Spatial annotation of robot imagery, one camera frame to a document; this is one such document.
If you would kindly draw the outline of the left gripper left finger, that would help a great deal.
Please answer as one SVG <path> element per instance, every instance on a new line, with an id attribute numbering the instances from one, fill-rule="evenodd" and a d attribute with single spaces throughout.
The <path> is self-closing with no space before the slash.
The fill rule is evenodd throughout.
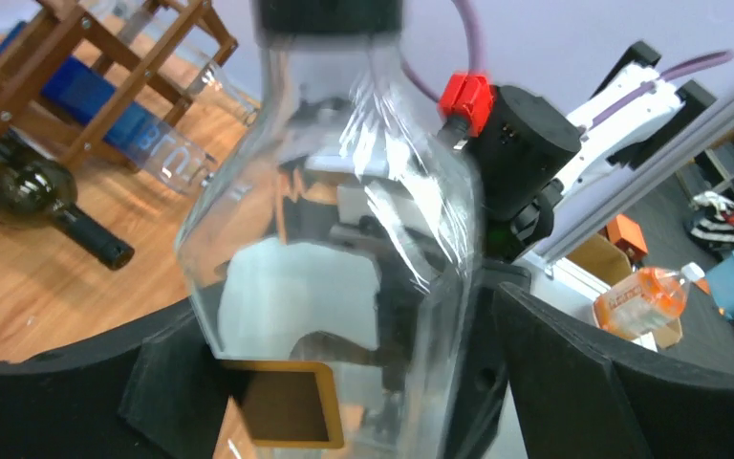
<path id="1" fill-rule="evenodd" d="M 187 301 L 0 361 L 0 458 L 209 458 L 223 370 Z"/>

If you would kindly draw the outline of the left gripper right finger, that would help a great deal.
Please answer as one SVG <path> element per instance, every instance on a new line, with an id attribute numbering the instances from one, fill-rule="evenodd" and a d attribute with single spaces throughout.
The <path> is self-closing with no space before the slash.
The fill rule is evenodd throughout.
<path id="1" fill-rule="evenodd" d="M 494 295 L 531 458 L 734 458 L 734 374 L 617 338 L 506 284 Z"/>

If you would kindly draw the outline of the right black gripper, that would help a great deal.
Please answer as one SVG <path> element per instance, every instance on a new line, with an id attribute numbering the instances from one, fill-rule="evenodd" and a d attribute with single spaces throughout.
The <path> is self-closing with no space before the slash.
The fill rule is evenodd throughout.
<path id="1" fill-rule="evenodd" d="M 564 187 L 556 174 L 580 151 L 578 129 L 549 101 L 517 86 L 493 85 L 484 129 L 463 152 L 480 173 L 484 252 L 513 261 L 551 235 Z"/>

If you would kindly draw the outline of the clear bottle gold label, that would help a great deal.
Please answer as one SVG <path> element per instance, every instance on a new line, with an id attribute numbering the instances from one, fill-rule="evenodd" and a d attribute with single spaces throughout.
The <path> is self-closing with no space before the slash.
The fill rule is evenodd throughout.
<path id="1" fill-rule="evenodd" d="M 399 1 L 256 1 L 261 111 L 178 259 L 259 458 L 442 458 L 474 172 L 421 124 Z"/>

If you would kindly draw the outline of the dark bottle black neck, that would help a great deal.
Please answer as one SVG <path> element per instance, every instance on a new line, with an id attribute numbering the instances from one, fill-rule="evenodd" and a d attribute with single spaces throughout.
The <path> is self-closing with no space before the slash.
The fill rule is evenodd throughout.
<path id="1" fill-rule="evenodd" d="M 0 223 L 21 228 L 53 228 L 116 271 L 135 250 L 77 205 L 74 175 L 21 138 L 0 139 Z"/>

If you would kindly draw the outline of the blue label clear bottle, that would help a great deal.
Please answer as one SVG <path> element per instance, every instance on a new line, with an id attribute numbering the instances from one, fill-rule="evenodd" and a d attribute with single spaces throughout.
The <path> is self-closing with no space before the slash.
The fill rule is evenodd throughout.
<path id="1" fill-rule="evenodd" d="M 85 125 L 115 92 L 113 84 L 70 56 L 43 86 L 41 95 Z M 137 102 L 123 111 L 104 140 L 182 195 L 207 186 L 218 165 L 200 146 Z"/>

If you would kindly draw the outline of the tall slim clear bottle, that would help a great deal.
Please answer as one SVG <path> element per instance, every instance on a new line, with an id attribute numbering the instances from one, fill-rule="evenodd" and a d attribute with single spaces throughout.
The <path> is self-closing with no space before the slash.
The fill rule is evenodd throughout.
<path id="1" fill-rule="evenodd" d="M 81 5 L 140 57 L 153 50 L 186 9 L 185 1 L 83 1 Z M 229 34 L 215 38 L 215 44 L 205 51 L 195 40 L 197 34 L 212 36 L 203 18 L 188 30 L 159 69 L 161 78 L 175 87 L 174 91 L 160 91 L 161 97 L 172 103 L 162 118 L 175 125 L 192 105 L 199 104 L 224 111 L 239 123 L 250 125 L 258 108 L 222 70 L 222 65 L 237 50 L 236 38 Z"/>

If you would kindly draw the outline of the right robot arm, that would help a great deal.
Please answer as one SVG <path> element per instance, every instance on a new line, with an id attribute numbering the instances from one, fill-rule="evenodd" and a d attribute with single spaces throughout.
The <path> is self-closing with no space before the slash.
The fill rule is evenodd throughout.
<path id="1" fill-rule="evenodd" d="M 453 75 L 439 103 L 440 135 L 479 169 L 486 256 L 514 261 L 551 235 L 564 201 L 644 164 L 713 104 L 693 75 L 733 57 L 717 51 L 659 70 L 658 53 L 638 41 L 567 114 L 523 88 Z"/>

